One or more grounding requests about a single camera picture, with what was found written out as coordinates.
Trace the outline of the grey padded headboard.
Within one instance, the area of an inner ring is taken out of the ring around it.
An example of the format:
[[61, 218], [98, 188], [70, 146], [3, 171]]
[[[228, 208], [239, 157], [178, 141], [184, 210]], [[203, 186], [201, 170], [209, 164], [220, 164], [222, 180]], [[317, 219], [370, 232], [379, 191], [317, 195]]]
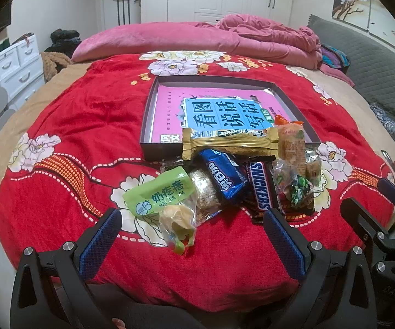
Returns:
[[344, 52], [354, 88], [395, 121], [395, 53], [361, 32], [315, 15], [310, 15], [307, 26], [321, 43]]

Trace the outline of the dark clothes pile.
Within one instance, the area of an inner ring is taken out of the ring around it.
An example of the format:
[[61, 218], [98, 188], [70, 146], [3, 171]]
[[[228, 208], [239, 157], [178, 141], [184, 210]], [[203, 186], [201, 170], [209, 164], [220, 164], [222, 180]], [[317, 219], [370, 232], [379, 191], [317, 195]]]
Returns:
[[70, 59], [75, 49], [81, 44], [80, 33], [76, 30], [62, 30], [59, 28], [50, 34], [50, 39], [52, 44], [45, 52], [62, 53]]

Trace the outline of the small yellow cake packet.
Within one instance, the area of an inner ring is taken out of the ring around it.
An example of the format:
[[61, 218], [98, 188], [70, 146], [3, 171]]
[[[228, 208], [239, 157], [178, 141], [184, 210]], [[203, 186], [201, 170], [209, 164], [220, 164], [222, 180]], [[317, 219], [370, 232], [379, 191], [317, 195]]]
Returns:
[[305, 176], [314, 185], [320, 185], [322, 160], [316, 151], [312, 149], [305, 150]]

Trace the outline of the grey shallow tray box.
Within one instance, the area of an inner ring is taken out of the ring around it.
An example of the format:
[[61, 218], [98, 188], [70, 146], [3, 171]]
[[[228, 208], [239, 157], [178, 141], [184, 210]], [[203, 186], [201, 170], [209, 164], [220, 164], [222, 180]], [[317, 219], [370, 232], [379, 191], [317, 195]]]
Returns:
[[232, 76], [158, 76], [142, 120], [144, 158], [180, 156], [183, 129], [208, 137], [219, 131], [261, 131], [280, 115], [300, 121], [308, 145], [321, 140], [300, 109], [275, 83]]

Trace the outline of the white drawer cabinet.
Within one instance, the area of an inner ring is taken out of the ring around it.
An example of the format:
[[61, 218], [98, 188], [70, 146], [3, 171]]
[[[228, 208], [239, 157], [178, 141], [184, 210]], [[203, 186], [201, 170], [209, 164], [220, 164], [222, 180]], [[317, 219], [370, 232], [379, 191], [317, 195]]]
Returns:
[[0, 87], [7, 92], [11, 109], [19, 110], [44, 84], [36, 35], [29, 34], [0, 52]]

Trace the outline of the green dark candy packet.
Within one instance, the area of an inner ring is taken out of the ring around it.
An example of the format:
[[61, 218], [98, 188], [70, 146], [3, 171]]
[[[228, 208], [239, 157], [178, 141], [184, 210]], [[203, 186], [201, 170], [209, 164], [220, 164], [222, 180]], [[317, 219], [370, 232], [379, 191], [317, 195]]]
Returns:
[[282, 159], [274, 160], [272, 175], [279, 197], [285, 198], [290, 208], [305, 215], [314, 213], [313, 185], [295, 166]]

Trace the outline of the gold wafer bar packet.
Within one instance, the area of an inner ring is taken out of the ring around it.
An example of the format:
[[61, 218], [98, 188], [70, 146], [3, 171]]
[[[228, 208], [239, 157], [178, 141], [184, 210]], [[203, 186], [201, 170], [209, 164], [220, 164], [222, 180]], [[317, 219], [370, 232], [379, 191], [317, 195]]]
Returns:
[[246, 157], [279, 157], [279, 133], [276, 128], [217, 131], [183, 129], [184, 160], [191, 160], [204, 149]]

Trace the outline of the floral wall painting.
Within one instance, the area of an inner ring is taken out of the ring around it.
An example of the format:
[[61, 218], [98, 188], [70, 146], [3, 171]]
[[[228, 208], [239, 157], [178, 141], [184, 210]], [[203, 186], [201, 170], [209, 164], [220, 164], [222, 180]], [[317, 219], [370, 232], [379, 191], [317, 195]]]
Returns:
[[334, 0], [331, 16], [395, 48], [395, 18], [380, 0]]

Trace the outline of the brown knitted blanket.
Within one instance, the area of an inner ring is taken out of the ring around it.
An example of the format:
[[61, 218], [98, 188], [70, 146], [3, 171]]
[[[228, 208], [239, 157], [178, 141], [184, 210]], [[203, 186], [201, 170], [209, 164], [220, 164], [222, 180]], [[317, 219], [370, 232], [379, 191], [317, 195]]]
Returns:
[[49, 82], [56, 76], [62, 69], [72, 65], [71, 59], [59, 52], [41, 52], [44, 79]]

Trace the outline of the pink blue children's book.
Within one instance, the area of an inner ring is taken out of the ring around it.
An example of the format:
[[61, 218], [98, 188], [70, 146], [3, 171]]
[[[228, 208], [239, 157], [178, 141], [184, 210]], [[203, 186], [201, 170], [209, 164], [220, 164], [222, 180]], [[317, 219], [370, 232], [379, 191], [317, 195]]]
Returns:
[[293, 120], [290, 109], [270, 88], [211, 88], [160, 85], [150, 113], [150, 141], [180, 143], [183, 129], [196, 131], [262, 130], [275, 116]]

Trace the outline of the green milk snack packet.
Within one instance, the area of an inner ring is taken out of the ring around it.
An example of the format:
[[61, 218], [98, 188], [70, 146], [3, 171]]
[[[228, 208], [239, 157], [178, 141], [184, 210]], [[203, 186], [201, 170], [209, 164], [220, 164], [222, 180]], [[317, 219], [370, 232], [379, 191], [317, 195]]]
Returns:
[[194, 245], [198, 196], [182, 166], [126, 191], [123, 200], [137, 220], [158, 224], [165, 245], [176, 254]]

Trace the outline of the Snickers bar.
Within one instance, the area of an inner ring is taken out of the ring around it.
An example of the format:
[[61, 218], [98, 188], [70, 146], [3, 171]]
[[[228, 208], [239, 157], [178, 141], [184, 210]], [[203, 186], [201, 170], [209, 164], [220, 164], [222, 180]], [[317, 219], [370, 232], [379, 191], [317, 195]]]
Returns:
[[278, 206], [275, 187], [272, 183], [271, 173], [263, 161], [250, 162], [247, 165], [250, 185], [256, 198], [257, 208], [266, 212]]

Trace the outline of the dark patterned cloth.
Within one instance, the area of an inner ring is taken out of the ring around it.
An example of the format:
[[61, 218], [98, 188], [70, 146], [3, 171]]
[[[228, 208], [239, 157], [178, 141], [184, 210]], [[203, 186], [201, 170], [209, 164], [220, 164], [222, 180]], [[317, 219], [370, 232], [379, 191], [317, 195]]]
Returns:
[[381, 107], [375, 105], [370, 105], [369, 107], [395, 141], [395, 121]]

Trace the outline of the pink folded quilt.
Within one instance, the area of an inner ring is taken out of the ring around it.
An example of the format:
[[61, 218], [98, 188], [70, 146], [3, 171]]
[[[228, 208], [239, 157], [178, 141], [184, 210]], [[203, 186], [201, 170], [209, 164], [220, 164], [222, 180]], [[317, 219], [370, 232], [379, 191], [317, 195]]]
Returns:
[[77, 63], [124, 53], [212, 50], [315, 70], [322, 61], [320, 38], [309, 27], [294, 29], [271, 19], [230, 14], [206, 22], [149, 22], [97, 33], [75, 49]]

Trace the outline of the blue cookie packet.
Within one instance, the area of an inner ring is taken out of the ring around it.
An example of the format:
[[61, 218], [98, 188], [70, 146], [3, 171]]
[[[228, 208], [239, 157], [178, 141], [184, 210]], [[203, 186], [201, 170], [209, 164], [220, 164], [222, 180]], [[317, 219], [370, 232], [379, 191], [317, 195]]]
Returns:
[[246, 176], [229, 155], [213, 149], [204, 149], [199, 155], [226, 200], [234, 200], [244, 191]]

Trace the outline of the clear brown pastry packet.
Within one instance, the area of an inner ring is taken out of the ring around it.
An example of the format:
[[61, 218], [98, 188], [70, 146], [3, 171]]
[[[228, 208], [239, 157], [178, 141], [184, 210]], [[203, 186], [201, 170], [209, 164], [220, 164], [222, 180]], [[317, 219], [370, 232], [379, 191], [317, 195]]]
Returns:
[[222, 211], [222, 200], [218, 193], [218, 188], [205, 171], [195, 169], [188, 173], [188, 176], [191, 178], [196, 190], [197, 225], [200, 226]]

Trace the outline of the red floral blanket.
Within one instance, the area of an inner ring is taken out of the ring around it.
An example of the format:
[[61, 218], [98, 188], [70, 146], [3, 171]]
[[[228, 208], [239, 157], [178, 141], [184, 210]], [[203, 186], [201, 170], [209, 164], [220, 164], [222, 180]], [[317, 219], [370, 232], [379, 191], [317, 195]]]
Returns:
[[0, 184], [0, 241], [10, 262], [23, 250], [59, 248], [106, 210], [122, 228], [95, 281], [116, 284], [137, 301], [218, 312], [246, 310], [289, 294], [294, 283], [250, 211], [231, 206], [197, 229], [179, 256], [157, 221], [136, 218], [123, 195], [154, 179], [142, 158], [143, 111], [158, 76], [237, 76], [275, 83], [320, 136], [323, 161], [315, 211], [287, 220], [309, 240], [349, 250], [358, 237], [341, 218], [344, 198], [359, 201], [382, 224], [393, 205], [377, 191], [386, 175], [347, 111], [292, 67], [222, 52], [123, 54], [93, 63], [21, 135]]

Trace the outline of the tan bed sheet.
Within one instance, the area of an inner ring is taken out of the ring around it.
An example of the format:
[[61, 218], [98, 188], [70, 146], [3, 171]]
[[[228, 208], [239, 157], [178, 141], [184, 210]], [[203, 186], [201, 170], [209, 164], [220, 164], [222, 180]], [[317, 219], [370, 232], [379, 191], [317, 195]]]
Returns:
[[29, 129], [46, 106], [86, 73], [89, 66], [88, 63], [78, 63], [65, 68], [41, 86], [20, 110], [10, 116], [0, 131], [0, 182], [5, 175], [15, 145], [23, 133]]

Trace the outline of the orange rice cracker packet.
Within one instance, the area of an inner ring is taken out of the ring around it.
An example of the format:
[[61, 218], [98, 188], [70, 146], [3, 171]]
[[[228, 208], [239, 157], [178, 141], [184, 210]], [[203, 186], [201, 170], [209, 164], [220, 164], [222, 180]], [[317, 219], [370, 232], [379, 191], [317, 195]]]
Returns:
[[276, 115], [275, 126], [279, 135], [279, 157], [294, 166], [301, 176], [305, 176], [305, 132], [303, 122], [289, 121]]

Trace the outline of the colourful striped clothing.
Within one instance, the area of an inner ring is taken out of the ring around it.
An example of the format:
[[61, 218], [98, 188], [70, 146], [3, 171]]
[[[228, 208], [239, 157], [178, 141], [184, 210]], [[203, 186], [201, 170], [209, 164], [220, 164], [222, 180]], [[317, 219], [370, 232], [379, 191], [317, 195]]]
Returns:
[[322, 61], [324, 64], [330, 68], [347, 73], [350, 66], [350, 59], [344, 52], [326, 44], [321, 45], [321, 51], [323, 55]]

